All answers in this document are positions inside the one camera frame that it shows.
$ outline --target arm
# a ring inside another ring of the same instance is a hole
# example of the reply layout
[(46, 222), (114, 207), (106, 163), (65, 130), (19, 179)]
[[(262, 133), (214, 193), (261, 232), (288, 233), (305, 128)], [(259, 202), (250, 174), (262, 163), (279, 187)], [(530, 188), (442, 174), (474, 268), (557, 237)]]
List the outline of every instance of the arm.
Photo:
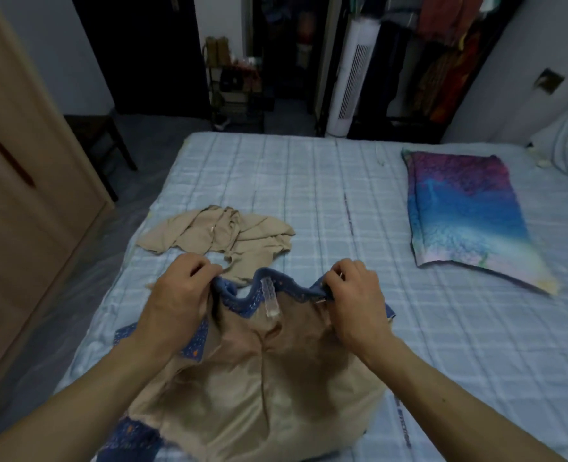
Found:
[(344, 259), (325, 276), (343, 344), (403, 402), (449, 461), (563, 461), (540, 441), (421, 360), (390, 330), (378, 276)]
[(0, 435), (0, 461), (87, 461), (142, 388), (185, 347), (222, 272), (183, 254), (158, 279), (134, 334), (98, 364)]

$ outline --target wooden stool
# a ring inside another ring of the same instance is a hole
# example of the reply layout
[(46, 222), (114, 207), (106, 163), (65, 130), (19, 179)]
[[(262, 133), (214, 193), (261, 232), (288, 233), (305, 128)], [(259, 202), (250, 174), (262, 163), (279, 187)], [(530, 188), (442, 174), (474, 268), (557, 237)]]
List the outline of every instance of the wooden stool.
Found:
[[(115, 122), (108, 115), (64, 115), (64, 117), (68, 122), (68, 125), (70, 125), (70, 129), (76, 136), (76, 139), (85, 151), (85, 154), (87, 154), (89, 161), (94, 166), (96, 173), (111, 196), (111, 199), (113, 201), (117, 201), (117, 194), (109, 183), (108, 178), (106, 178), (104, 173), (102, 173), (100, 166), (106, 161), (106, 159), (108, 159), (115, 148), (119, 148), (119, 151), (126, 160), (130, 170), (136, 171), (138, 169), (132, 160), (132, 157), (130, 157), (126, 144), (124, 143), (121, 134), (119, 134), (117, 126), (115, 126)], [(102, 157), (96, 159), (90, 154), (90, 150), (105, 133), (110, 135), (113, 140), (113, 144), (109, 146)]]

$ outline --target clear plastic clip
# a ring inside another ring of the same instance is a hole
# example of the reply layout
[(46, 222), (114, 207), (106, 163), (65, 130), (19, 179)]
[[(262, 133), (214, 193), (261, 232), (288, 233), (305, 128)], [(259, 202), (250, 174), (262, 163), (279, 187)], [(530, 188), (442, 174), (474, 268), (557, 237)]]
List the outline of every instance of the clear plastic clip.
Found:
[(265, 299), (265, 310), (267, 310), (267, 316), (270, 318), (279, 316), (280, 304), (275, 296), (273, 281), (270, 277), (263, 277), (260, 280), (260, 286), (262, 287), (262, 296)]

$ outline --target hand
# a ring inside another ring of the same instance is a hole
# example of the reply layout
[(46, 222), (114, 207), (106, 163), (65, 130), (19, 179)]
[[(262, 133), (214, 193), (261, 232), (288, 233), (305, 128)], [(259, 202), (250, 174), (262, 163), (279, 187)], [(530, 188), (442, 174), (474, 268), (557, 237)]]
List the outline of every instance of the hand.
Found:
[(335, 299), (327, 308), (337, 336), (366, 361), (368, 352), (393, 337), (376, 272), (367, 270), (361, 261), (342, 259), (326, 273), (325, 283)]
[(183, 349), (206, 313), (209, 284), (222, 273), (198, 254), (182, 254), (157, 280), (131, 337), (164, 366)]

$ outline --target bed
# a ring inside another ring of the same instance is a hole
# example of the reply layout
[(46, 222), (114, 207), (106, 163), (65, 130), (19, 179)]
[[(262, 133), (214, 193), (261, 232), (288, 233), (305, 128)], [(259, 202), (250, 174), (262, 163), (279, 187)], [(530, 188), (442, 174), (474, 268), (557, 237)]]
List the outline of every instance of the bed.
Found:
[[(529, 231), (562, 284), (557, 297), (460, 265), (418, 268), (410, 248), (402, 148), (497, 155), (511, 172)], [(309, 286), (343, 258), (378, 272), (395, 310), (395, 333), (428, 363), (568, 458), (568, 177), (542, 169), (513, 145), (404, 145), (195, 133), (130, 241), (123, 266), (59, 383), (69, 385), (135, 322), (154, 282), (180, 253), (135, 246), (163, 219), (210, 204), (279, 217), (296, 236), (272, 265)], [(221, 261), (218, 255), (212, 261)], [(387, 392), (367, 433), (325, 460), (442, 460), (411, 415)], [(190, 460), (172, 445), (157, 460)]]

